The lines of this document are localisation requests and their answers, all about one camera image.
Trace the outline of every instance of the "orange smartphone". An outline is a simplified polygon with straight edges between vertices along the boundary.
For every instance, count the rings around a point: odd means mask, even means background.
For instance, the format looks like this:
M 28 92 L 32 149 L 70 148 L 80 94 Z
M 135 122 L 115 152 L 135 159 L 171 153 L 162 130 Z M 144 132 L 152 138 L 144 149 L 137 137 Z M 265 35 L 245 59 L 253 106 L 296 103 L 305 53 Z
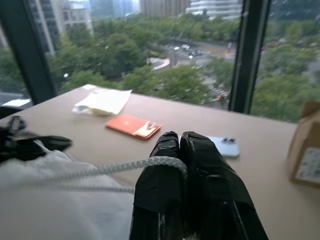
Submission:
M 155 122 L 127 114 L 117 115 L 108 121 L 105 126 L 144 140 L 150 139 L 161 128 L 161 125 Z

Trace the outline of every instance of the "desk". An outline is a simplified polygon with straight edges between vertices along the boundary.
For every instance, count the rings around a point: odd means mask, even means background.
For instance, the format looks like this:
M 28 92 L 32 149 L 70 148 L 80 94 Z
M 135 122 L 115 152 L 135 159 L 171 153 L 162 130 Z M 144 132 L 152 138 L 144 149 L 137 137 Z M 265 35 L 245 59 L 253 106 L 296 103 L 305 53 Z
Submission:
M 72 113 L 74 104 L 92 91 L 77 88 L 19 115 L 30 131 L 72 139 L 68 153 L 95 165 L 145 159 L 166 131 L 236 138 L 240 157 L 228 162 L 244 181 L 269 239 L 320 238 L 320 190 L 288 181 L 286 157 L 295 124 L 133 94 L 122 113 L 162 125 L 157 135 L 142 141 L 105 129 L 110 116 Z M 115 177 L 134 185 L 140 172 Z

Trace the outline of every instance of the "white paper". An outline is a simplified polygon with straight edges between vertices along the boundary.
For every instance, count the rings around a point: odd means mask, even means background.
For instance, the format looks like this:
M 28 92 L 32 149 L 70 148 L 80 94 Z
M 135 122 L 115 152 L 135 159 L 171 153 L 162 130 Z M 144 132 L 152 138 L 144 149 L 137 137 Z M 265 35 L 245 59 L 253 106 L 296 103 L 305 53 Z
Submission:
M 92 84 L 86 84 L 82 88 L 85 90 L 90 90 L 90 89 L 94 89 L 94 88 L 98 88 L 98 87 L 95 85 L 92 85 Z
M 131 92 L 104 89 L 90 93 L 84 100 L 75 104 L 72 111 L 80 114 L 117 115 L 129 100 Z
M 22 105 L 28 104 L 30 102 L 31 99 L 15 99 L 2 104 L 2 106 L 21 107 Z

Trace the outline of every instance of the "white cable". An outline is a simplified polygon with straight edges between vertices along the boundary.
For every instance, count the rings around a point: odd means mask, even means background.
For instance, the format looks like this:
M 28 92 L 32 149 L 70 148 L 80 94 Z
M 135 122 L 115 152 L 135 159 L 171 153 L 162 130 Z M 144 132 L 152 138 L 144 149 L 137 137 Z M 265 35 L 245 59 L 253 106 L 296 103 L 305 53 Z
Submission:
M 79 184 L 60 184 L 65 181 L 81 179 L 86 177 L 94 177 L 94 176 L 101 176 L 101 175 L 109 175 L 113 173 L 123 172 L 123 171 L 130 171 L 139 168 L 146 168 L 151 166 L 158 166 L 158 165 L 166 165 L 178 168 L 186 183 L 187 179 L 187 167 L 186 165 L 178 158 L 169 157 L 169 156 L 153 156 L 147 158 L 146 160 L 140 161 L 132 161 L 132 162 L 125 162 L 125 163 L 116 163 L 110 164 L 105 166 L 98 166 L 97 168 L 93 169 L 86 169 L 78 172 L 71 172 L 68 174 L 61 174 L 53 177 L 39 177 L 35 180 L 24 181 L 12 184 L 10 186 L 6 186 L 7 190 L 13 189 L 21 189 L 26 187 L 46 187 L 52 189 L 61 189 L 61 190 L 68 190 L 68 191 L 113 191 L 113 192 L 134 192 L 134 188 L 123 188 L 123 187 L 104 187 L 104 186 L 81 186 Z

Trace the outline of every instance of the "white cloth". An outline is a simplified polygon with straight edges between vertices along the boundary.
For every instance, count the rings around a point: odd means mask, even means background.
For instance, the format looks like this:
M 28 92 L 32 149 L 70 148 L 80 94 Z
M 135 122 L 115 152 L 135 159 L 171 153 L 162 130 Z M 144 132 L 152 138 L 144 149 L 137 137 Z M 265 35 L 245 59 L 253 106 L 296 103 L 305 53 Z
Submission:
M 0 165 L 0 187 L 88 168 L 95 167 L 73 161 L 59 151 L 26 163 L 10 160 Z M 90 177 L 78 182 L 120 186 L 110 176 Z M 0 191 L 0 239 L 127 240 L 133 201 L 134 196 L 130 193 Z

